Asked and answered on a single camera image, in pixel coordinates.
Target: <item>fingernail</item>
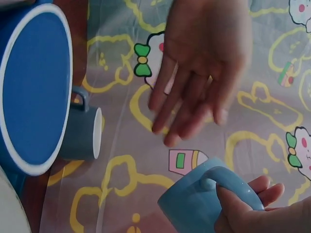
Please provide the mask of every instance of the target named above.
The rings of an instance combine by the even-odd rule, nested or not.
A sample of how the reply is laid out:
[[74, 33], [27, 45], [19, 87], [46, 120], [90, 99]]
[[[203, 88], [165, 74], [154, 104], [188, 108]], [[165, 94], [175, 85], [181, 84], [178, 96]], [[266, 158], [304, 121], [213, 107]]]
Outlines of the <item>fingernail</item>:
[[178, 142], [181, 140], [181, 138], [177, 134], [167, 134], [167, 136], [164, 139], [164, 144], [167, 147], [175, 147]]
[[222, 109], [219, 117], [220, 118], [218, 119], [218, 123], [220, 125], [225, 125], [227, 122], [227, 118], [228, 118], [228, 111], [225, 109]]

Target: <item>drawing of bottle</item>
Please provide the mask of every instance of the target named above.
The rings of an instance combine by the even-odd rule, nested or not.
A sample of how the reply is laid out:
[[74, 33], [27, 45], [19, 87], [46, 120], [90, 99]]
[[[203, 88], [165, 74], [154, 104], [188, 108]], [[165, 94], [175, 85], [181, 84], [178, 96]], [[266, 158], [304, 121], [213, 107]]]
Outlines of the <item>drawing of bottle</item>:
[[206, 160], [208, 157], [199, 150], [170, 150], [169, 171], [184, 176]]

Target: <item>cup rim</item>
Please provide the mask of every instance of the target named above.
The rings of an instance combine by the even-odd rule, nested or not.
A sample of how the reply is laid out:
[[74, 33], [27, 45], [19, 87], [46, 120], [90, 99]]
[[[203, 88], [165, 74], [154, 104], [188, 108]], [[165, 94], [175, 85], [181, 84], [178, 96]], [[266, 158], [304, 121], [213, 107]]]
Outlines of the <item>cup rim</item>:
[[98, 156], [101, 152], [102, 125], [103, 125], [102, 109], [97, 108], [95, 118], [94, 118], [94, 126], [93, 126], [93, 156], [94, 156], [94, 159], [98, 159]]
[[39, 165], [33, 165], [27, 163], [25, 160], [23, 160], [20, 155], [17, 153], [15, 150], [13, 143], [10, 139], [9, 133], [6, 128], [6, 123], [4, 119], [4, 110], [3, 110], [3, 82], [4, 82], [4, 76], [5, 76], [5, 70], [6, 70], [6, 65], [8, 63], [10, 53], [13, 49], [13, 46], [19, 37], [19, 34], [22, 32], [22, 30], [25, 28], [25, 26], [36, 16], [44, 13], [52, 13], [56, 15], [59, 20], [62, 22], [66, 36], [67, 36], [67, 42], [68, 42], [68, 48], [69, 48], [69, 62], [70, 62], [70, 69], [69, 69], [69, 93], [71, 93], [72, 89], [72, 74], [73, 74], [73, 54], [72, 54], [72, 40], [71, 40], [71, 34], [70, 34], [70, 29], [69, 25], [66, 19], [65, 14], [63, 11], [56, 5], [53, 5], [51, 3], [45, 3], [39, 6], [36, 6], [35, 8], [31, 9], [27, 14], [19, 21], [15, 29], [13, 30], [8, 43], [5, 47], [4, 53], [3, 53], [3, 58], [0, 63], [0, 130], [2, 133], [2, 138], [4, 140], [6, 149], [8, 150], [10, 157], [16, 164], [16, 166], [22, 170], [23, 172], [29, 174], [29, 175], [41, 175], [44, 172], [46, 172], [53, 162], [55, 161], [61, 144], [63, 142], [64, 134], [65, 134], [65, 129], [67, 125], [67, 120], [68, 120], [68, 115], [69, 115], [69, 106], [70, 106], [70, 98], [71, 94], [68, 94], [68, 100], [67, 100], [67, 111], [66, 111], [66, 116], [65, 116], [65, 121], [63, 125], [63, 129], [59, 138], [59, 141], [55, 147], [55, 150], [52, 152], [51, 156], [42, 164]]

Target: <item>light blue mug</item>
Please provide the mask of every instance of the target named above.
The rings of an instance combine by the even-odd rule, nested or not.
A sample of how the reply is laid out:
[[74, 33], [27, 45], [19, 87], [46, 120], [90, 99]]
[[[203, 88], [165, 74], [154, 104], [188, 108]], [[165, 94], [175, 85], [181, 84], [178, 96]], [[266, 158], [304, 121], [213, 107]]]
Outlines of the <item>light blue mug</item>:
[[214, 233], [221, 212], [216, 182], [234, 192], [253, 210], [264, 210], [254, 190], [218, 158], [209, 159], [177, 181], [158, 200], [179, 233]]

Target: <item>cartoon bunny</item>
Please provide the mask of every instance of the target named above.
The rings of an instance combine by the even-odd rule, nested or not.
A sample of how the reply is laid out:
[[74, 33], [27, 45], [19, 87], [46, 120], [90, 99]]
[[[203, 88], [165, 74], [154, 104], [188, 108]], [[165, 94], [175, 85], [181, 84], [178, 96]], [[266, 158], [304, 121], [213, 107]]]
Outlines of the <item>cartoon bunny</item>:
[[297, 127], [294, 135], [286, 133], [288, 162], [311, 180], [311, 136], [303, 127]]
[[[137, 55], [137, 65], [134, 68], [134, 74], [138, 77], [144, 77], [145, 82], [153, 88], [161, 67], [161, 61], [164, 51], [164, 32], [149, 35], [146, 44], [137, 43], [134, 46]], [[165, 94], [169, 94], [173, 85], [173, 78], [165, 88]]]
[[307, 33], [311, 32], [311, 0], [290, 0], [290, 15], [296, 24], [306, 26]]

